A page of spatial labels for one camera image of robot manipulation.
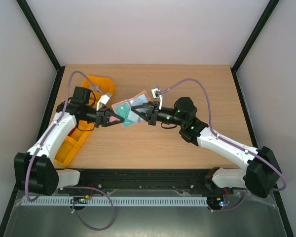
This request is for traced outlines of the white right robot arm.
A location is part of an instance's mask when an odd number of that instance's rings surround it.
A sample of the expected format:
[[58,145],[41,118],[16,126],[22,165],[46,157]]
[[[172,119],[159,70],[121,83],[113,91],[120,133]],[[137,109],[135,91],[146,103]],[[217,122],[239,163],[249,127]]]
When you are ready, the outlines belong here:
[[179,134],[186,142],[209,149],[238,166],[236,169],[215,168],[205,181],[208,192],[242,188],[266,198],[274,190],[281,174],[274,152],[266,146],[258,149],[217,133],[196,117],[197,108],[190,97],[179,98],[173,108],[149,101],[132,106],[131,110],[149,125],[159,121],[180,126]]

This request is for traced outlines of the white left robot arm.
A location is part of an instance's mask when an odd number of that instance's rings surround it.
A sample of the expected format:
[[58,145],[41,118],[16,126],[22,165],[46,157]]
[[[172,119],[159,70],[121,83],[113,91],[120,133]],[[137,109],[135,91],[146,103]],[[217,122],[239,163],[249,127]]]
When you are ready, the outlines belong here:
[[80,172],[75,169],[54,167],[54,158],[67,135],[80,121],[95,127],[108,127],[124,122],[113,109],[106,107],[111,95],[105,93],[98,103],[90,104],[93,91],[77,86],[73,96],[67,98],[56,109],[49,127],[26,153],[17,153],[14,158],[16,187],[26,194],[52,195],[57,189],[75,186],[79,183]]

